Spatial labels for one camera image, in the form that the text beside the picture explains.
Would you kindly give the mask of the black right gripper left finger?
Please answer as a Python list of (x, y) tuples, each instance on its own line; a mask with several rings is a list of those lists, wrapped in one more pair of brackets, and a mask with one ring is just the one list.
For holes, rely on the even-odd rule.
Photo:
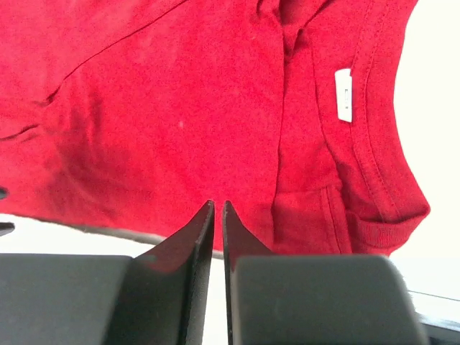
[(1, 256), (3, 344), (200, 344), (214, 205), (138, 257)]

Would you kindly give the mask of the red t-shirt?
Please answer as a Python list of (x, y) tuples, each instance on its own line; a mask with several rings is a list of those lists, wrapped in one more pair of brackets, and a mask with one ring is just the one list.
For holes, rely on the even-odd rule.
[(226, 202), (283, 254), (384, 254), (414, 1), (3, 1), (1, 212), (168, 236)]

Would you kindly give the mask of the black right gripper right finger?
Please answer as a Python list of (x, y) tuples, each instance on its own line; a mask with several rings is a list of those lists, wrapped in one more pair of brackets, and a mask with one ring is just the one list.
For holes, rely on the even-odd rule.
[(399, 271), (379, 255), (275, 254), (226, 202), (230, 344), (427, 344)]

